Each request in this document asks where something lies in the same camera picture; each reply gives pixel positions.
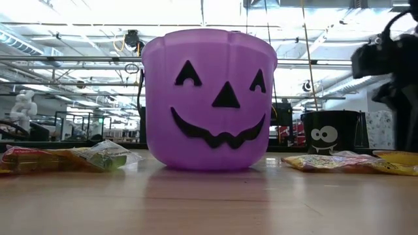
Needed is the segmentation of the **white patterned curtain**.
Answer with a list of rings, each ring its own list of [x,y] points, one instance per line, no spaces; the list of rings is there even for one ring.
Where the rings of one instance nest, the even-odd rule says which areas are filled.
[[[393,117],[389,111],[367,112],[366,130],[369,148],[394,149]]]

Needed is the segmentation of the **purple jack-o-lantern bucket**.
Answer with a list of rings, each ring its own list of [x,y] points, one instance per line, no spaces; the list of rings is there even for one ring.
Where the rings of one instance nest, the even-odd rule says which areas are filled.
[[[187,29],[143,50],[148,149],[187,170],[238,170],[266,152],[275,49],[257,37]]]

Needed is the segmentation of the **gold Haribo bag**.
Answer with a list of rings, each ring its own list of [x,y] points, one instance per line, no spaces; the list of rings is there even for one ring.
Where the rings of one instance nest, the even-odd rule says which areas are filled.
[[[0,155],[0,174],[27,174],[57,170],[59,157],[42,149],[7,145]]]

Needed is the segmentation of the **red crates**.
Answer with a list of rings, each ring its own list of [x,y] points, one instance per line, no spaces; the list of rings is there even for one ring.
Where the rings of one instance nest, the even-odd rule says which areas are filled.
[[[304,146],[306,137],[304,134],[304,126],[301,120],[293,122],[292,126],[279,126],[280,145],[283,146]]]

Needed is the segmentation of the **yellow Sour Patch packet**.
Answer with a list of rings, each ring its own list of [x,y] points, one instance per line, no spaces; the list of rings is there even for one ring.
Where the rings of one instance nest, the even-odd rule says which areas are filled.
[[[58,158],[59,171],[104,172],[105,169],[89,162],[76,153],[75,149],[45,149],[46,153]]]
[[[374,170],[401,176],[418,176],[418,153],[406,151],[373,151],[379,159],[367,165]]]
[[[283,157],[281,161],[301,172],[372,174],[376,173],[376,170],[369,166],[369,164],[379,161],[379,159],[374,157],[342,157],[307,154]]]

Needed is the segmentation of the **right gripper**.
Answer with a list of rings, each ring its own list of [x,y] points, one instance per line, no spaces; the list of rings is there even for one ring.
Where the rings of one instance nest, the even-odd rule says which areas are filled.
[[[418,36],[401,35],[390,59],[395,86],[381,85],[372,100],[392,112],[395,150],[418,152]]]

